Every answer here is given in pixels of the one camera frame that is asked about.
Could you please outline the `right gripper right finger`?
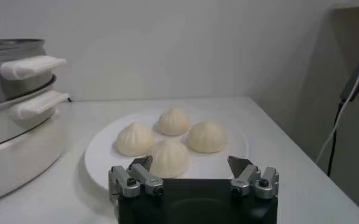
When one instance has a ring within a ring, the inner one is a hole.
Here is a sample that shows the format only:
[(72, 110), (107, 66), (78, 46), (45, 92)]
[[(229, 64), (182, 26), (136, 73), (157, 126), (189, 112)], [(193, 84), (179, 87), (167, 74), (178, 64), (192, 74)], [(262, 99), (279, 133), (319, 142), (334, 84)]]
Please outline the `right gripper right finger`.
[(248, 159), (229, 156), (227, 159), (234, 179), (230, 191), (234, 197), (245, 197), (254, 193), (257, 198), (270, 200), (279, 194), (279, 173), (273, 167), (261, 170)]

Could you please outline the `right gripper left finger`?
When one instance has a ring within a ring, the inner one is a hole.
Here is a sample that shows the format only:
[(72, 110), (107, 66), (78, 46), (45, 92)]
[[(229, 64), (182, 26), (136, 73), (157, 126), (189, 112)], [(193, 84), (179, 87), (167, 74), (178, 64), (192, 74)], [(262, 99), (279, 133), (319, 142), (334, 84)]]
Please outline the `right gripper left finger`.
[(153, 162), (151, 155), (134, 159), (125, 169), (123, 166), (112, 166), (108, 171), (108, 192), (111, 201), (120, 196), (135, 198), (141, 195), (141, 188), (151, 196), (164, 194), (163, 180), (149, 172)]

